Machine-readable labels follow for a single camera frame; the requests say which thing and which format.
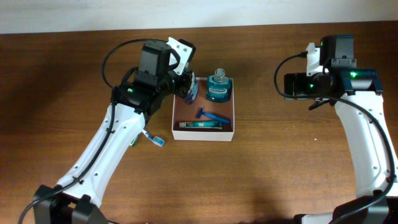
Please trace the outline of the pink cardboard box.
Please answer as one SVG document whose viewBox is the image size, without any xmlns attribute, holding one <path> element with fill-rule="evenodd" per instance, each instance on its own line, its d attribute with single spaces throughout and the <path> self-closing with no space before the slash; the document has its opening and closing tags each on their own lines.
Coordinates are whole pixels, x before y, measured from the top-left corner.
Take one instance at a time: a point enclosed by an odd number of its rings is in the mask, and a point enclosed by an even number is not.
<svg viewBox="0 0 398 224">
<path fill-rule="evenodd" d="M 216 103 L 206 99 L 207 79 L 197 78 L 198 94 L 192 104 L 174 98 L 172 134 L 175 140 L 231 141 L 234 135 L 234 89 L 229 100 Z"/>
</svg>

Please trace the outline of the blue disposable razor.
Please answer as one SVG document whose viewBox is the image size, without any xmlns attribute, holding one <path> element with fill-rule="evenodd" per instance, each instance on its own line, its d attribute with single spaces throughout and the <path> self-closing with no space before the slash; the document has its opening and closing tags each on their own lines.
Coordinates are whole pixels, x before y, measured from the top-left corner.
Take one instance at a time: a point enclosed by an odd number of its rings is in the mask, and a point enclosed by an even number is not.
<svg viewBox="0 0 398 224">
<path fill-rule="evenodd" d="M 212 119 L 217 120 L 217 121 L 219 121 L 221 123 L 226 123 L 226 124 L 230 124 L 231 123 L 231 121 L 229 119 L 222 118 L 222 117 L 220 117 L 218 115 L 215 115 L 215 114 L 212 114 L 212 113 L 204 112 L 203 108 L 200 108 L 199 111 L 198 111 L 198 114 L 196 115 L 196 118 L 200 119 L 202 116 L 206 116 L 207 118 L 212 118 Z"/>
</svg>

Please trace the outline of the green Dettol soap box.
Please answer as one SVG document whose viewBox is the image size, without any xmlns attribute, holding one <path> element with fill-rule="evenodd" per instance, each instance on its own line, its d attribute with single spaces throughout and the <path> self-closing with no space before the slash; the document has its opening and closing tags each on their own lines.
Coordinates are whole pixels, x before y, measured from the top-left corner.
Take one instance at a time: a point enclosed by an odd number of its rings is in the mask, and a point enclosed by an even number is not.
<svg viewBox="0 0 398 224">
<path fill-rule="evenodd" d="M 133 139 L 133 141 L 130 143 L 130 146 L 134 147 L 137 143 L 137 140 L 138 140 L 138 136 Z"/>
</svg>

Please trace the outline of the teal mouthwash bottle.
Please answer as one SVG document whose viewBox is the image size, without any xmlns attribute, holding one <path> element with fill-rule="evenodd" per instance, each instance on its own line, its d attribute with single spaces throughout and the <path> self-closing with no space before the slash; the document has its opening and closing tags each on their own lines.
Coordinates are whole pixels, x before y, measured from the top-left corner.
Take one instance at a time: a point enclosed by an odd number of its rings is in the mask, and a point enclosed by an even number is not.
<svg viewBox="0 0 398 224">
<path fill-rule="evenodd" d="M 226 76 L 222 68 L 217 68 L 213 75 L 206 79 L 206 99 L 216 103 L 229 101 L 233 79 Z"/>
</svg>

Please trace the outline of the teal white toothpaste tube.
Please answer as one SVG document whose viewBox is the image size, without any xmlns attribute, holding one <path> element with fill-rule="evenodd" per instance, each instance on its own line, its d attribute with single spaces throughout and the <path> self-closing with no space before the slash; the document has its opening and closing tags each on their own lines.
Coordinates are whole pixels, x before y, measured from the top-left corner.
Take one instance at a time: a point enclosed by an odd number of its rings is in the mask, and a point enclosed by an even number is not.
<svg viewBox="0 0 398 224">
<path fill-rule="evenodd" d="M 219 121 L 196 121 L 196 122 L 182 122 L 178 124 L 179 128 L 194 128 L 194 129 L 223 129 L 223 123 Z"/>
</svg>

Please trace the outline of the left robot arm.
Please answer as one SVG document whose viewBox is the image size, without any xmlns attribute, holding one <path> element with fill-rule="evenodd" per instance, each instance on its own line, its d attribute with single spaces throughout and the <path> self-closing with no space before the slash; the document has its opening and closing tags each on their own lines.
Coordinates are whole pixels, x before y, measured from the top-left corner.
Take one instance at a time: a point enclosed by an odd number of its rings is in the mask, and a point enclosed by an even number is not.
<svg viewBox="0 0 398 224">
<path fill-rule="evenodd" d="M 164 99 L 175 95 L 189 103 L 198 88 L 189 70 L 196 48 L 183 39 L 142 39 L 139 65 L 111 88 L 111 103 L 95 136 L 55 187 L 41 185 L 29 210 L 36 223 L 109 223 L 100 211 L 108 182 L 128 147 L 143 132 Z"/>
</svg>

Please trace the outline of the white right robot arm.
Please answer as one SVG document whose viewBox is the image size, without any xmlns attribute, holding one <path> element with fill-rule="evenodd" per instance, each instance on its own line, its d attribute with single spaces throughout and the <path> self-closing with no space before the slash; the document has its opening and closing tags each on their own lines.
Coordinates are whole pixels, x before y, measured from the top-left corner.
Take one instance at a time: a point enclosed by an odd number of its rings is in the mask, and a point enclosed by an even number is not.
<svg viewBox="0 0 398 224">
<path fill-rule="evenodd" d="M 356 198 L 331 213 L 296 215 L 294 223 L 397 223 L 397 156 L 377 71 L 357 66 L 352 35 L 325 36 L 296 56 L 306 59 L 306 71 L 285 74 L 278 92 L 286 100 L 313 100 L 311 110 L 334 107 L 353 161 Z"/>
</svg>

